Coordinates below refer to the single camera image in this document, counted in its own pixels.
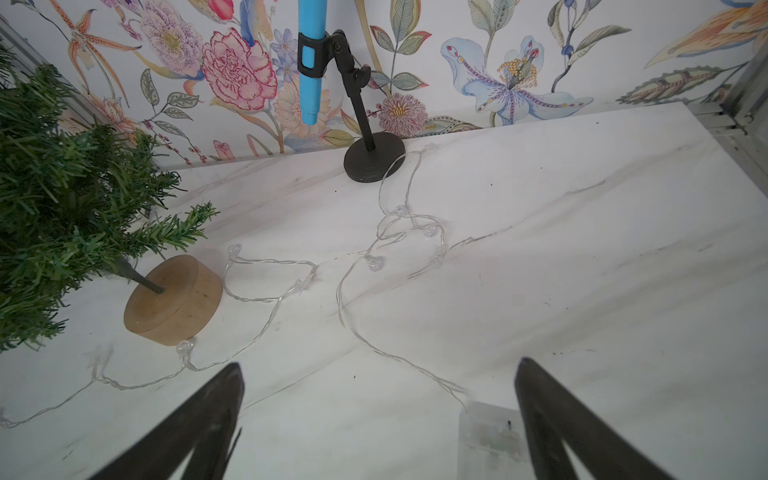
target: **blue pen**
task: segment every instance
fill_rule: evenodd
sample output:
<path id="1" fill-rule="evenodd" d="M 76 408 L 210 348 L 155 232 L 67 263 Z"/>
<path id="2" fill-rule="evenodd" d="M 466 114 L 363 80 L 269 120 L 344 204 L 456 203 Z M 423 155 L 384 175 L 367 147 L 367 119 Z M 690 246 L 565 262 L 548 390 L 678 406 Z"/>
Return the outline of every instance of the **blue pen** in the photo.
<path id="1" fill-rule="evenodd" d="M 299 0 L 299 33 L 314 40 L 322 39 L 326 34 L 326 9 L 328 0 Z M 301 51 L 305 67 L 315 66 L 315 51 L 304 46 Z M 320 111 L 320 93 L 323 89 L 322 78 L 310 78 L 301 75 L 299 80 L 301 120 L 307 125 L 317 123 Z"/>

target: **round wooden block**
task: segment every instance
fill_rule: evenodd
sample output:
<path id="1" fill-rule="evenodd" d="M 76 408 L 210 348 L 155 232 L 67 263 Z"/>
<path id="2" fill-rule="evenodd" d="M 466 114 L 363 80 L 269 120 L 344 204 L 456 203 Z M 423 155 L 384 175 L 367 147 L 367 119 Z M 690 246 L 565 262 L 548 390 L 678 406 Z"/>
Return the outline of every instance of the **round wooden block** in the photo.
<path id="1" fill-rule="evenodd" d="M 174 346 L 200 332 L 221 301 L 221 278 L 191 255 L 169 258 L 147 278 L 165 288 L 161 294 L 136 287 L 125 306 L 125 328 L 163 345 Z"/>

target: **white marble surface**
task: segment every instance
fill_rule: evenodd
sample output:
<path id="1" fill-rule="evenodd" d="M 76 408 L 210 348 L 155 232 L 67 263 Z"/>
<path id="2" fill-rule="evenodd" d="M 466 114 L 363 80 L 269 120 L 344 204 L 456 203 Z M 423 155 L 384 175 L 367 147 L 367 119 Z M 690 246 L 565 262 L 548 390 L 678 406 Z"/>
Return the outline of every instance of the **white marble surface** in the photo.
<path id="1" fill-rule="evenodd" d="M 379 251 L 378 273 L 345 283 L 347 319 L 380 348 L 516 409 L 515 368 L 537 359 L 598 415 L 678 478 L 764 478 L 768 439 L 768 200 L 681 104 L 635 108 L 408 141 L 434 142 L 413 184 L 419 213 L 455 245 L 415 280 L 435 239 Z M 322 263 L 237 358 L 243 435 L 228 478 L 455 478 L 461 406 L 407 366 L 356 343 L 335 290 L 374 239 L 377 185 L 343 173 L 343 151 L 182 172 L 173 211 L 222 210 L 190 252 L 221 270 L 244 257 Z M 402 203 L 412 157 L 385 185 Z M 148 256 L 140 269 L 159 261 Z M 244 296 L 283 292 L 301 266 L 235 266 Z M 123 383 L 173 372 L 172 348 L 122 326 L 133 290 L 101 279 L 69 296 L 64 334 L 39 353 L 0 355 L 11 419 L 61 401 L 114 348 Z M 198 336 L 198 364 L 226 358 L 268 305 L 224 297 Z M 0 431 L 0 477 L 83 478 L 132 444 L 217 369 L 148 389 L 96 385 Z"/>

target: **string lights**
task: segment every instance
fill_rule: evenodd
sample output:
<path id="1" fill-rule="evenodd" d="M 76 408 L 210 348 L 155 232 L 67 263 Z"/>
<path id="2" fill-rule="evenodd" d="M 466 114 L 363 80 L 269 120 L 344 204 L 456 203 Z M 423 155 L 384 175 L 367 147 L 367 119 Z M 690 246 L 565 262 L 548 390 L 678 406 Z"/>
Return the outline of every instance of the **string lights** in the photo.
<path id="1" fill-rule="evenodd" d="M 424 376 L 427 376 L 434 382 L 436 382 L 440 388 L 444 389 L 446 392 L 448 392 L 454 399 L 456 399 L 459 403 L 462 404 L 462 407 L 466 409 L 466 406 L 464 402 L 457 396 L 457 393 L 463 392 L 463 389 L 456 385 L 453 382 L 450 382 L 447 379 L 443 379 L 434 373 L 430 372 L 429 370 L 416 365 L 415 363 L 411 362 L 410 360 L 407 360 L 406 358 L 403 358 L 401 356 L 392 355 L 390 353 L 387 353 L 378 347 L 374 346 L 371 342 L 369 342 L 367 339 L 365 339 L 360 333 L 358 333 L 351 325 L 346 323 L 344 321 L 343 316 L 343 310 L 345 309 L 343 304 L 343 296 L 342 296 L 342 287 L 344 284 L 344 280 L 351 274 L 351 272 L 354 270 L 355 265 L 361 260 L 364 260 L 366 262 L 366 265 L 372 272 L 378 272 L 384 267 L 384 258 L 383 257 L 375 257 L 372 255 L 372 252 L 374 249 L 380 249 L 383 247 L 386 247 L 388 245 L 392 245 L 394 243 L 398 243 L 402 240 L 404 240 L 408 235 L 410 235 L 413 232 L 421 231 L 422 234 L 425 237 L 437 237 L 439 235 L 439 244 L 435 246 L 435 255 L 432 257 L 432 259 L 422 268 L 410 273 L 407 278 L 413 279 L 417 276 L 423 274 L 427 270 L 429 270 L 432 266 L 441 266 L 443 257 L 445 256 L 448 249 L 445 245 L 445 228 L 440 224 L 440 222 L 431 215 L 425 215 L 425 214 L 414 214 L 412 212 L 412 208 L 410 205 L 409 197 L 410 197 L 410 191 L 411 191 L 411 185 L 413 183 L 413 177 L 415 176 L 416 171 L 419 169 L 419 166 L 422 163 L 422 157 L 424 154 L 437 150 L 438 148 L 434 144 L 429 144 L 420 151 L 411 151 L 406 154 L 403 154 L 401 157 L 397 159 L 399 161 L 401 158 L 406 157 L 410 154 L 418 154 L 419 158 L 416 161 L 416 165 L 413 169 L 413 172 L 411 173 L 411 177 L 408 182 L 408 188 L 406 190 L 406 200 L 405 203 L 402 205 L 397 206 L 394 210 L 387 211 L 384 208 L 383 202 L 382 202 L 382 189 L 384 187 L 384 182 L 386 181 L 386 178 L 389 176 L 389 171 L 392 169 L 392 167 L 387 170 L 386 175 L 384 176 L 384 179 L 382 179 L 381 183 L 379 184 L 379 209 L 384 214 L 384 217 L 379 221 L 379 224 L 376 226 L 376 239 L 371 243 L 370 247 L 368 247 L 368 250 L 363 252 L 357 252 L 357 253 L 350 253 L 349 255 L 357 255 L 358 258 L 356 258 L 352 265 L 349 267 L 349 269 L 346 271 L 342 279 L 339 281 L 339 285 L 336 288 L 336 304 L 338 306 L 338 313 L 339 313 L 339 322 L 341 323 L 342 327 L 344 329 L 348 330 L 354 337 L 354 339 L 362 343 L 363 345 L 369 347 L 373 352 L 384 356 L 389 359 L 396 360 L 398 362 L 403 362 L 409 366 L 411 366 L 413 369 L 416 369 L 418 372 L 423 374 Z M 400 231 L 394 231 L 390 233 L 390 230 L 396 230 L 396 225 L 399 223 L 402 223 L 404 220 L 410 220 L 411 226 L 409 228 L 406 228 L 406 230 L 400 230 Z M 132 385 L 132 386 L 126 386 L 120 384 L 117 380 L 112 379 L 104 374 L 104 370 L 107 366 L 107 363 L 109 361 L 109 358 L 111 356 L 111 353 L 108 353 L 106 356 L 102 356 L 100 358 L 95 359 L 91 364 L 89 365 L 89 368 L 91 369 L 91 381 L 82 386 L 78 391 L 70 395 L 66 400 L 63 402 L 57 404 L 56 406 L 48 407 L 46 409 L 43 409 L 34 415 L 19 420 L 17 422 L 11 421 L 7 418 L 5 418 L 2 415 L 2 409 L 0 409 L 0 427 L 6 428 L 6 429 L 12 429 L 16 426 L 19 426 L 23 423 L 29 422 L 30 420 L 46 413 L 50 412 L 51 410 L 58 409 L 59 407 L 63 406 L 67 402 L 74 399 L 77 395 L 79 395 L 81 392 L 85 391 L 88 387 L 94 385 L 95 383 L 104 383 L 106 385 L 109 385 L 111 387 L 114 387 L 119 390 L 134 390 L 134 389 L 143 389 L 144 387 L 155 385 L 156 383 L 163 382 L 166 380 L 170 380 L 172 378 L 175 378 L 180 373 L 182 373 L 184 370 L 188 369 L 193 372 L 202 372 L 203 370 L 228 363 L 230 360 L 232 360 L 234 357 L 240 355 L 243 351 L 248 349 L 250 346 L 252 346 L 256 341 L 258 341 L 263 334 L 270 328 L 272 325 L 275 316 L 277 315 L 277 311 L 280 308 L 280 304 L 288 297 L 293 295 L 294 293 L 301 293 L 302 291 L 306 290 L 310 284 L 312 283 L 312 280 L 315 276 L 315 273 L 317 269 L 319 268 L 319 265 L 309 262 L 308 260 L 275 260 L 275 259 L 265 259 L 265 260 L 249 260 L 244 259 L 240 257 L 240 246 L 239 245 L 233 245 L 229 247 L 229 256 L 227 258 L 227 265 L 224 267 L 224 272 L 222 275 L 222 284 L 223 289 L 227 293 L 227 295 L 231 296 L 235 300 L 239 300 L 241 302 L 261 302 L 261 303 L 274 303 L 274 306 L 270 312 L 269 318 L 264 323 L 264 326 L 262 327 L 261 331 L 251 339 L 248 343 L 241 346 L 238 350 L 236 350 L 232 355 L 227 357 L 224 360 L 221 360 L 219 362 L 213 362 L 205 366 L 197 367 L 195 366 L 191 361 L 191 353 L 193 348 L 195 347 L 195 338 L 184 340 L 183 342 L 180 342 L 178 345 L 176 345 L 176 351 L 179 354 L 179 357 L 181 359 L 181 366 L 179 369 L 170 374 L 166 375 L 164 377 L 161 377 L 159 379 L 153 380 L 152 382 L 142 383 L 140 385 Z M 297 280 L 288 290 L 286 290 L 282 295 L 275 296 L 275 297 L 264 297 L 264 298 L 246 298 L 242 296 L 238 296 L 229 289 L 227 286 L 227 273 L 229 272 L 230 268 L 235 264 L 255 264 L 255 263 L 275 263 L 279 265 L 306 265 L 310 267 L 309 273 L 306 275 L 306 277 L 303 280 Z"/>

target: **clear wire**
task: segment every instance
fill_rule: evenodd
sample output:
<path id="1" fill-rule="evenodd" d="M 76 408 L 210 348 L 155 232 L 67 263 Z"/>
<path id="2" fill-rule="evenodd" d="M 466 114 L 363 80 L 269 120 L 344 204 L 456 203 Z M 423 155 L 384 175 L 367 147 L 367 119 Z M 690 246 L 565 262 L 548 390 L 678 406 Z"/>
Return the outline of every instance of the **clear wire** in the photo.
<path id="1" fill-rule="evenodd" d="M 233 359 L 234 357 L 240 355 L 245 349 L 247 349 L 248 347 L 253 345 L 258 339 L 261 338 L 261 336 L 270 328 L 270 325 L 272 325 L 272 322 L 275 319 L 275 315 L 277 314 L 277 310 L 280 308 L 280 304 L 283 302 L 283 300 L 285 300 L 288 296 L 290 296 L 290 295 L 292 295 L 294 293 L 301 293 L 303 290 L 305 290 L 309 286 L 309 284 L 312 282 L 312 279 L 315 276 L 315 272 L 319 268 L 319 265 L 316 265 L 315 263 L 312 263 L 312 262 L 309 262 L 309 261 L 306 261 L 306 260 L 274 260 L 274 259 L 248 260 L 248 259 L 245 259 L 245 258 L 237 256 L 237 253 L 240 251 L 240 247 L 239 246 L 232 246 L 232 247 L 230 247 L 229 251 L 230 251 L 230 256 L 227 259 L 227 265 L 224 267 L 224 273 L 223 273 L 223 276 L 222 276 L 222 279 L 221 279 L 224 291 L 227 292 L 227 295 L 229 295 L 229 296 L 233 297 L 234 299 L 239 300 L 241 302 L 265 302 L 265 303 L 275 302 L 275 306 L 272 308 L 272 311 L 271 311 L 270 316 L 267 319 L 266 323 L 264 323 L 264 326 L 262 327 L 261 331 L 258 333 L 258 335 L 253 337 L 251 339 L 251 341 L 249 341 L 244 346 L 240 347 L 235 353 L 233 353 L 232 355 L 230 355 L 226 359 L 221 360 L 220 362 L 214 362 L 214 363 L 210 363 L 208 365 L 202 366 L 202 367 L 196 367 L 192 363 L 192 361 L 190 359 L 190 356 L 191 356 L 191 353 L 192 353 L 192 349 L 193 349 L 194 344 L 195 344 L 195 339 L 193 338 L 193 339 L 189 339 L 189 340 L 184 340 L 183 342 L 179 343 L 179 345 L 177 345 L 177 347 L 176 347 L 176 351 L 179 353 L 179 356 L 181 357 L 181 366 L 179 367 L 179 369 L 176 372 L 171 373 L 170 375 L 166 375 L 166 376 L 161 377 L 159 379 L 156 379 L 156 380 L 153 380 L 153 381 L 147 382 L 147 383 L 142 383 L 140 385 L 122 385 L 117 380 L 112 379 L 112 378 L 110 378 L 110 377 L 108 377 L 108 376 L 106 376 L 104 374 L 104 368 L 106 367 L 107 362 L 109 361 L 109 357 L 111 356 L 111 352 L 110 352 L 110 355 L 105 360 L 101 361 L 97 365 L 92 366 L 92 368 L 91 368 L 91 381 L 88 382 L 87 384 L 85 384 L 84 386 L 82 386 L 77 392 L 75 392 L 72 395 L 70 395 L 66 400 L 64 400 L 63 402 L 59 403 L 58 405 L 52 406 L 52 407 L 48 407 L 46 409 L 43 409 L 43 410 L 35 413 L 34 415 L 32 415 L 32 416 L 30 416 L 30 417 L 28 417 L 26 419 L 19 420 L 18 422 L 13 422 L 13 421 L 5 418 L 2 415 L 2 410 L 0 409 L 0 428 L 13 429 L 14 427 L 17 427 L 17 426 L 19 426 L 19 425 L 21 425 L 23 423 L 29 422 L 30 420 L 34 419 L 35 417 L 38 417 L 38 416 L 40 416 L 40 415 L 42 415 L 42 414 L 44 414 L 46 412 L 50 412 L 51 410 L 56 410 L 57 408 L 63 406 L 65 403 L 69 402 L 74 397 L 79 395 L 81 392 L 85 391 L 88 387 L 90 387 L 94 383 L 104 383 L 105 385 L 109 385 L 109 386 L 111 386 L 113 388 L 116 388 L 118 390 L 143 389 L 145 387 L 152 386 L 152 385 L 155 385 L 157 383 L 164 382 L 166 380 L 170 380 L 172 378 L 175 378 L 175 377 L 177 377 L 180 373 L 182 373 L 186 369 L 192 370 L 193 372 L 202 372 L 203 370 L 207 370 L 207 369 L 209 369 L 211 367 L 214 367 L 214 366 L 217 366 L 217 365 L 221 365 L 222 363 L 229 362 L 231 359 Z M 252 264 L 252 263 L 277 263 L 279 265 L 307 265 L 307 266 L 310 266 L 312 268 L 311 268 L 309 274 L 304 278 L 304 280 L 297 280 L 281 296 L 266 297 L 266 298 L 244 298 L 242 296 L 235 295 L 227 287 L 227 273 L 229 272 L 229 269 L 232 267 L 232 265 L 234 265 L 235 263 L 245 263 L 245 264 Z M 99 365 L 101 365 L 101 372 L 98 371 Z"/>
<path id="2" fill-rule="evenodd" d="M 415 363 L 411 362 L 410 360 L 408 360 L 406 358 L 403 358 L 403 357 L 397 356 L 397 355 L 393 355 L 391 353 L 387 353 L 384 350 L 381 350 L 379 347 L 374 346 L 365 337 L 360 335 L 360 333 L 357 332 L 357 330 L 355 330 L 354 327 L 352 327 L 351 325 L 348 325 L 347 323 L 345 323 L 344 322 L 344 315 L 343 315 L 344 301 L 343 301 L 343 295 L 342 295 L 342 286 L 344 284 L 344 280 L 346 280 L 346 278 L 351 274 L 352 270 L 354 270 L 354 268 L 355 268 L 355 265 L 357 265 L 357 263 L 360 260 L 368 259 L 369 258 L 371 252 L 376 247 L 376 244 L 378 244 L 379 242 L 384 242 L 382 245 L 379 245 L 379 248 L 386 247 L 388 245 L 392 245 L 393 243 L 397 243 L 399 241 L 404 240 L 410 233 L 415 232 L 417 230 L 421 230 L 422 232 L 426 233 L 426 231 L 427 231 L 426 229 L 429 226 L 434 225 L 434 226 L 436 226 L 439 229 L 439 232 L 440 232 L 440 244 L 439 244 L 439 246 L 436 249 L 435 257 L 433 257 L 421 269 L 419 269 L 419 270 L 417 270 L 417 271 L 415 271 L 413 273 L 410 273 L 407 276 L 407 278 L 409 280 L 412 279 L 412 278 L 416 278 L 417 276 L 419 276 L 422 273 L 424 273 L 425 271 L 427 271 L 432 265 L 440 266 L 442 264 L 442 258 L 444 257 L 445 252 L 446 252 L 446 248 L 445 248 L 445 228 L 443 228 L 443 226 L 440 224 L 440 222 L 436 218 L 431 216 L 431 215 L 412 214 L 411 213 L 411 207 L 410 207 L 410 204 L 409 204 L 409 197 L 410 197 L 411 185 L 413 183 L 413 177 L 416 175 L 416 171 L 419 169 L 419 166 L 421 166 L 421 164 L 422 164 L 422 155 L 424 153 L 426 153 L 427 151 L 430 151 L 430 150 L 432 150 L 434 148 L 435 148 L 434 144 L 430 144 L 430 145 L 427 145 L 426 147 L 424 147 L 420 151 L 410 151 L 410 152 L 407 152 L 407 153 L 401 155 L 400 157 L 398 157 L 398 159 L 394 163 L 392 163 L 392 166 L 390 166 L 389 169 L 384 174 L 384 178 L 382 179 L 382 182 L 379 185 L 379 209 L 384 214 L 384 218 L 382 218 L 381 221 L 379 221 L 379 224 L 376 226 L 376 240 L 374 240 L 373 243 L 371 243 L 371 246 L 368 247 L 368 250 L 365 252 L 365 254 L 362 257 L 357 258 L 352 263 L 352 265 L 349 267 L 349 270 L 346 271 L 346 273 L 342 277 L 341 281 L 339 281 L 339 285 L 336 287 L 336 305 L 338 307 L 338 312 L 339 312 L 339 322 L 341 323 L 342 327 L 344 327 L 344 329 L 346 329 L 350 333 L 352 333 L 352 335 L 353 335 L 353 337 L 355 338 L 356 341 L 358 341 L 359 343 L 362 343 L 363 345 L 369 347 L 371 350 L 373 350 L 374 353 L 377 353 L 377 354 L 379 354 L 381 356 L 384 356 L 384 357 L 386 357 L 388 359 L 393 359 L 393 360 L 396 360 L 398 362 L 403 362 L 403 363 L 411 366 L 413 369 L 415 369 L 416 371 L 420 372 L 424 376 L 430 378 L 431 380 L 436 382 L 440 386 L 440 388 L 444 389 L 454 399 L 456 399 L 456 401 L 461 403 L 462 407 L 466 411 L 465 403 L 457 396 L 457 393 L 459 393 L 459 392 L 463 393 L 464 392 L 464 389 L 462 387 L 456 385 L 453 382 L 450 382 L 449 380 L 443 379 L 443 378 L 435 375 L 434 373 L 430 372 L 429 370 L 427 370 L 427 369 L 425 369 L 425 368 L 423 368 L 421 366 L 416 365 Z M 397 217 L 387 221 L 387 218 L 390 215 L 392 215 L 392 212 L 388 212 L 384 208 L 384 204 L 382 202 L 382 191 L 383 191 L 383 188 L 384 188 L 384 182 L 386 181 L 386 178 L 389 176 L 389 171 L 400 160 L 400 158 L 404 158 L 404 157 L 406 157 L 409 154 L 418 154 L 419 155 L 419 159 L 416 161 L 416 166 L 414 167 L 413 172 L 411 173 L 411 177 L 410 177 L 410 179 L 408 181 L 408 188 L 406 190 L 406 204 L 405 204 L 406 212 L 404 214 L 400 214 L 399 216 L 397 216 Z M 411 225 L 412 225 L 411 228 L 409 228 L 408 230 L 405 230 L 405 231 L 399 231 L 399 232 L 395 232 L 395 233 L 387 233 L 387 230 L 389 230 L 390 227 L 395 225 L 400 220 L 404 220 L 406 218 L 411 220 Z M 429 222 L 425 223 L 424 225 L 418 225 L 416 220 L 415 220 L 417 218 L 425 219 L 425 220 L 428 220 Z"/>
<path id="3" fill-rule="evenodd" d="M 461 403 L 462 407 L 464 408 L 464 410 L 466 410 L 465 403 L 457 396 L 457 393 L 459 393 L 459 392 L 463 393 L 464 392 L 464 389 L 461 386 L 458 386 L 455 383 L 450 382 L 449 380 L 446 380 L 446 379 L 443 379 L 441 377 L 438 377 L 437 375 L 435 375 L 434 373 L 430 372 L 429 370 L 427 370 L 427 369 L 425 369 L 425 368 L 423 368 L 421 366 L 416 365 L 415 363 L 411 362 L 410 360 L 408 360 L 406 358 L 403 358 L 401 356 L 397 356 L 397 355 L 393 355 L 393 354 L 387 353 L 387 352 L 381 350 L 380 348 L 374 346 L 365 337 L 360 335 L 351 325 L 347 325 L 344 322 L 344 317 L 343 317 L 344 303 L 343 303 L 343 296 L 342 296 L 342 286 L 344 284 L 344 280 L 346 280 L 346 278 L 349 276 L 349 274 L 355 268 L 355 265 L 357 265 L 357 263 L 360 260 L 364 260 L 364 259 L 368 260 L 368 259 L 371 258 L 371 256 L 370 256 L 371 252 L 373 252 L 373 250 L 375 248 L 377 248 L 376 246 L 380 242 L 381 242 L 381 244 L 378 246 L 378 248 L 383 248 L 383 247 L 386 247 L 388 245 L 392 245 L 393 243 L 398 243 L 398 242 L 404 240 L 409 234 L 411 234 L 412 232 L 415 232 L 417 230 L 421 230 L 426 236 L 430 237 L 430 236 L 434 235 L 434 229 L 437 228 L 439 230 L 439 233 L 440 233 L 440 238 L 439 238 L 440 239 L 440 243 L 435 248 L 435 256 L 424 267 L 422 267 L 421 269 L 419 269 L 419 270 L 417 270 L 415 272 L 410 273 L 407 276 L 407 279 L 411 280 L 411 279 L 416 278 L 417 276 L 419 276 L 422 273 L 424 273 L 427 270 L 429 270 L 433 265 L 436 265 L 436 266 L 442 265 L 442 259 L 443 259 L 443 257 L 445 256 L 445 254 L 447 252 L 447 249 L 445 247 L 445 228 L 440 224 L 439 220 L 437 220 L 435 217 L 433 217 L 431 215 L 412 214 L 411 213 L 412 208 L 411 208 L 410 201 L 409 201 L 410 200 L 410 193 L 411 193 L 411 185 L 413 184 L 413 177 L 416 175 L 416 171 L 419 169 L 419 166 L 421 166 L 421 164 L 422 164 L 422 156 L 424 155 L 424 153 L 426 153 L 426 152 L 428 152 L 430 150 L 435 150 L 436 148 L 437 147 L 434 144 L 429 144 L 426 147 L 424 147 L 423 149 L 421 149 L 420 151 L 411 151 L 411 152 L 405 153 L 405 154 L 401 155 L 400 157 L 398 157 L 396 159 L 396 161 L 392 163 L 392 165 L 389 167 L 389 169 L 387 169 L 387 171 L 386 171 L 386 173 L 384 175 L 384 178 L 382 179 L 381 184 L 379 185 L 379 209 L 381 209 L 382 213 L 384 214 L 384 217 L 381 219 L 381 221 L 379 221 L 379 224 L 376 226 L 376 240 L 374 240 L 373 243 L 371 243 L 370 247 L 368 247 L 368 250 L 366 250 L 365 252 L 348 253 L 346 255 L 343 255 L 341 257 L 337 257 L 337 258 L 333 259 L 333 260 L 338 260 L 339 258 L 349 257 L 349 256 L 352 256 L 352 255 L 358 256 L 358 255 L 360 255 L 362 253 L 362 256 L 358 257 L 357 259 L 355 259 L 353 261 L 352 265 L 349 267 L 349 269 L 344 274 L 344 277 L 342 277 L 341 281 L 339 281 L 339 285 L 336 288 L 336 304 L 337 304 L 337 306 L 339 308 L 339 310 L 338 310 L 339 311 L 339 321 L 341 322 L 342 327 L 344 329 L 348 330 L 350 333 L 352 333 L 353 337 L 355 338 L 355 340 L 357 342 L 362 343 L 363 345 L 369 347 L 374 353 L 377 353 L 377 354 L 379 354 L 381 356 L 384 356 L 386 358 L 389 358 L 389 359 L 396 360 L 398 362 L 403 362 L 403 363 L 411 366 L 416 371 L 420 372 L 424 376 L 427 376 L 428 378 L 430 378 L 431 380 L 436 382 L 440 386 L 440 388 L 444 389 L 454 399 L 456 399 L 459 403 Z M 383 202 L 382 202 L 382 190 L 384 188 L 384 182 L 386 181 L 386 178 L 389 176 L 389 172 L 392 170 L 392 168 L 400 160 L 404 160 L 405 157 L 407 155 L 409 155 L 409 154 L 418 154 L 419 155 L 419 159 L 416 161 L 416 166 L 414 167 L 413 172 L 411 172 L 411 177 L 409 178 L 409 181 L 408 181 L 408 188 L 406 190 L 406 201 L 405 201 L 405 205 L 404 205 L 405 209 L 404 209 L 404 212 L 403 212 L 402 209 L 400 209 L 398 211 L 398 215 L 395 215 L 394 218 L 391 218 L 391 219 L 387 220 L 390 216 L 392 216 L 394 214 L 394 212 L 387 212 L 387 210 L 385 210 L 385 208 L 384 208 L 384 205 L 383 205 Z M 396 231 L 395 233 L 388 233 L 390 228 L 392 228 L 394 225 L 396 225 L 400 220 L 404 220 L 404 219 L 410 219 L 411 220 L 411 225 L 412 225 L 411 228 L 409 228 L 408 230 L 404 230 L 404 231 Z M 416 219 L 426 220 L 426 223 L 419 224 L 416 221 Z M 109 385 L 109 386 L 111 386 L 113 388 L 116 388 L 118 390 L 143 389 L 145 387 L 155 385 L 155 384 L 157 384 L 159 382 L 164 382 L 166 380 L 173 379 L 173 378 L 179 376 L 179 374 L 181 374 L 185 369 L 189 369 L 189 370 L 191 370 L 193 372 L 202 372 L 203 370 L 209 369 L 211 367 L 214 367 L 214 366 L 217 366 L 217 365 L 221 365 L 223 363 L 227 363 L 230 360 L 232 360 L 233 358 L 235 358 L 236 356 L 240 355 L 244 350 L 246 350 L 248 347 L 252 346 L 256 341 L 258 341 L 264 335 L 264 333 L 270 328 L 270 326 L 272 325 L 272 322 L 275 319 L 275 316 L 277 315 L 277 311 L 280 308 L 280 304 L 283 302 L 283 300 L 285 300 L 288 296 L 293 295 L 294 293 L 301 293 L 303 290 L 305 290 L 306 288 L 309 287 L 309 285 L 311 284 L 311 282 L 312 282 L 312 280 L 313 280 L 313 278 L 315 276 L 315 273 L 316 273 L 317 269 L 319 268 L 319 265 L 316 265 L 315 263 L 309 262 L 307 260 L 275 260 L 275 259 L 249 260 L 249 259 L 245 259 L 245 258 L 240 257 L 238 255 L 239 252 L 240 252 L 240 246 L 231 246 L 229 248 L 229 258 L 227 259 L 227 265 L 224 267 L 224 272 L 223 272 L 223 275 L 222 275 L 222 278 L 221 278 L 224 291 L 227 293 L 227 295 L 229 295 L 232 298 L 234 298 L 235 300 L 239 300 L 241 302 L 261 302 L 261 303 L 272 303 L 272 302 L 274 302 L 275 305 L 272 307 L 272 311 L 270 312 L 270 316 L 267 319 L 266 323 L 264 323 L 264 326 L 262 327 L 261 331 L 259 331 L 259 333 L 255 337 L 253 337 L 251 339 L 251 341 L 249 341 L 245 345 L 241 346 L 237 351 L 235 351 L 235 353 L 233 353 L 232 355 L 230 355 L 226 359 L 221 360 L 219 362 L 213 362 L 213 363 L 209 363 L 208 365 L 205 365 L 205 366 L 202 366 L 202 367 L 197 367 L 197 366 L 195 366 L 192 363 L 192 361 L 190 359 L 191 353 L 192 353 L 192 349 L 193 349 L 194 344 L 195 344 L 195 339 L 193 338 L 193 339 L 190 339 L 190 340 L 184 340 L 183 342 L 179 343 L 179 345 L 176 347 L 176 350 L 179 353 L 179 356 L 181 357 L 181 367 L 179 367 L 179 369 L 176 372 L 171 373 L 170 375 L 166 375 L 164 377 L 161 377 L 159 379 L 153 380 L 151 382 L 142 383 L 140 385 L 132 385 L 132 386 L 122 385 L 117 380 L 112 379 L 112 378 L 110 378 L 110 377 L 108 377 L 108 376 L 106 376 L 104 374 L 104 368 L 106 367 L 107 362 L 109 361 L 109 358 L 106 358 L 106 360 L 103 360 L 103 361 L 97 363 L 96 365 L 91 366 L 91 381 L 90 382 L 88 382 L 87 384 L 82 386 L 77 392 L 73 393 L 67 399 L 65 399 L 63 402 L 57 404 L 56 406 L 52 406 L 52 407 L 48 407 L 46 409 L 43 409 L 43 410 L 35 413 L 34 415 L 32 415 L 32 416 L 30 416 L 30 417 L 28 417 L 26 419 L 20 420 L 18 422 L 13 422 L 13 421 L 5 418 L 2 415 L 2 409 L 0 409 L 0 427 L 5 428 L 5 429 L 12 429 L 12 428 L 14 428 L 16 426 L 19 426 L 19 425 L 23 424 L 23 423 L 29 422 L 30 420 L 32 420 L 32 419 L 34 419 L 34 418 L 36 418 L 36 417 L 38 417 L 38 416 L 40 416 L 40 415 L 42 415 L 42 414 L 44 414 L 46 412 L 50 412 L 51 410 L 56 410 L 59 407 L 63 406 L 65 403 L 67 403 L 70 400 L 72 400 L 77 395 L 79 395 L 81 392 L 85 391 L 88 387 L 90 387 L 94 383 L 104 383 L 105 385 Z M 307 276 L 304 278 L 304 280 L 297 280 L 288 290 L 285 291 L 285 293 L 283 293 L 280 296 L 268 296 L 268 297 L 264 297 L 264 298 L 246 298 L 246 297 L 235 295 L 234 293 L 232 293 L 232 291 L 227 286 L 227 274 L 229 273 L 230 268 L 235 263 L 241 263 L 241 264 L 275 263 L 275 264 L 278 264 L 278 265 L 307 265 L 307 266 L 311 267 L 311 270 L 307 274 Z M 101 365 L 101 372 L 98 371 L 98 367 L 100 365 Z"/>

